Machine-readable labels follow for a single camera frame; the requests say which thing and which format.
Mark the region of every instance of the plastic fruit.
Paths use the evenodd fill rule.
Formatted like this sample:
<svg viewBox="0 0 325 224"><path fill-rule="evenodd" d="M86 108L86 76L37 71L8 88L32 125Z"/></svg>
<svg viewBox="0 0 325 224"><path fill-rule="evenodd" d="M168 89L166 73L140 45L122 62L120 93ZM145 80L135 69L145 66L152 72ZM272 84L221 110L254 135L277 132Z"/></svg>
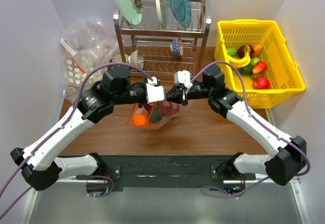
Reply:
<svg viewBox="0 0 325 224"><path fill-rule="evenodd" d="M142 127L146 124L148 116L145 114L137 114L133 118L133 125L136 127Z"/></svg>
<svg viewBox="0 0 325 224"><path fill-rule="evenodd" d="M262 73L264 72L266 69L268 68L268 65L266 65L266 63L264 61L259 61L258 63L256 63L256 65L253 68L253 73L257 74L257 73Z"/></svg>
<svg viewBox="0 0 325 224"><path fill-rule="evenodd" d="M229 62L235 68L244 68L245 66L247 66L249 64L249 62L250 62L250 56L249 56L250 47L248 45L245 45L244 52L245 52L245 56L240 60L237 60L236 58L233 58L228 55Z"/></svg>
<svg viewBox="0 0 325 224"><path fill-rule="evenodd" d="M160 122L162 118L163 118L163 114L161 110L158 107L153 108L149 121L151 123L157 123Z"/></svg>
<svg viewBox="0 0 325 224"><path fill-rule="evenodd" d="M246 45L242 45L241 47L238 48L237 51L238 51L239 58L243 58L245 56L245 51L244 51L245 46ZM253 49L253 47L251 45L248 45L248 46L250 48L250 50L249 50L249 56L250 56L250 58L253 58L254 49Z"/></svg>
<svg viewBox="0 0 325 224"><path fill-rule="evenodd" d="M250 63L251 65L253 65L254 67L256 66L256 63L259 62L259 58L258 57L254 57L250 60Z"/></svg>
<svg viewBox="0 0 325 224"><path fill-rule="evenodd" d="M254 89L268 89L270 87L270 81L267 78L260 77L254 81Z"/></svg>
<svg viewBox="0 0 325 224"><path fill-rule="evenodd" d="M251 78L255 81L257 78L263 77L263 73L252 74Z"/></svg>
<svg viewBox="0 0 325 224"><path fill-rule="evenodd" d="M262 52L262 45L254 45L253 50L254 50L253 57L258 57Z"/></svg>
<svg viewBox="0 0 325 224"><path fill-rule="evenodd" d="M251 64L248 64L248 66L244 67L244 68L240 68L239 72L241 75L252 75L253 74L253 68L254 66L252 66Z"/></svg>
<svg viewBox="0 0 325 224"><path fill-rule="evenodd" d="M227 55L230 55L231 57L234 57L238 54L238 51L235 48L227 49Z"/></svg>

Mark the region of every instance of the black mounting plate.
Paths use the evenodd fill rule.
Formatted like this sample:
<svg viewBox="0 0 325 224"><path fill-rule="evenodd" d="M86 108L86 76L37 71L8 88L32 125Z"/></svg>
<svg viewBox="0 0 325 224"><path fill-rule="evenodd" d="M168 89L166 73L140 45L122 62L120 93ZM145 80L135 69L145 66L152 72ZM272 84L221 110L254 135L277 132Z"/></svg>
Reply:
<svg viewBox="0 0 325 224"><path fill-rule="evenodd" d="M232 155L100 155L100 157L106 163L109 175L114 180L114 191L123 191L124 187L200 188L203 185L213 185L224 188L223 181L231 180L226 176L214 174L212 168L216 168ZM246 180L254 179L254 174L246 174Z"/></svg>

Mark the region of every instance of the yellow basket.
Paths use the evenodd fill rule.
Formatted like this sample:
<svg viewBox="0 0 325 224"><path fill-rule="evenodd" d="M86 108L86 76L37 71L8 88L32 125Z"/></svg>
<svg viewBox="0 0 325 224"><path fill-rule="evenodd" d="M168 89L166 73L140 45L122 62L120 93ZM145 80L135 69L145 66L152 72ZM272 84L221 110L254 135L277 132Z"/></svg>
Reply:
<svg viewBox="0 0 325 224"><path fill-rule="evenodd" d="M238 49L242 45L262 45L259 56L268 68L263 76L270 83L270 89L255 90L250 76L243 76L248 103L254 109L270 109L281 101L305 90L305 83L292 60L278 24L275 21L242 19L220 21L217 24L218 38L215 60L228 61L226 50ZM237 74L229 66L220 65L225 75L226 86L243 96L243 89Z"/></svg>

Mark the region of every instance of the red apple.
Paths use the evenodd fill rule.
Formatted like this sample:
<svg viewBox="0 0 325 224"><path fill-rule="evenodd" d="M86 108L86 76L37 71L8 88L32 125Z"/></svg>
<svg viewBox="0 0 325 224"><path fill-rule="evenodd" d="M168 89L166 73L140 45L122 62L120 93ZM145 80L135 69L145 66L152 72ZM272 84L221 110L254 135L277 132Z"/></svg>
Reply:
<svg viewBox="0 0 325 224"><path fill-rule="evenodd" d="M270 81L267 78L260 77L254 81L255 89L268 89L270 87Z"/></svg>

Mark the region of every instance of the banana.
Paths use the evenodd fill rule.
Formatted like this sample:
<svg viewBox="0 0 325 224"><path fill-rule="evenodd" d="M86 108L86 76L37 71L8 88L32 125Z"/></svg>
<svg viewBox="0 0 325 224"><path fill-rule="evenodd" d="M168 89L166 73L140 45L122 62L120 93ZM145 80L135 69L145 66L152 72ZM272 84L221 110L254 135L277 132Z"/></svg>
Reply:
<svg viewBox="0 0 325 224"><path fill-rule="evenodd" d="M250 47L248 45L245 45L244 52L245 52L245 56L239 60L227 55L229 62L235 68L244 68L245 66L247 66L250 63L250 56L249 56Z"/></svg>

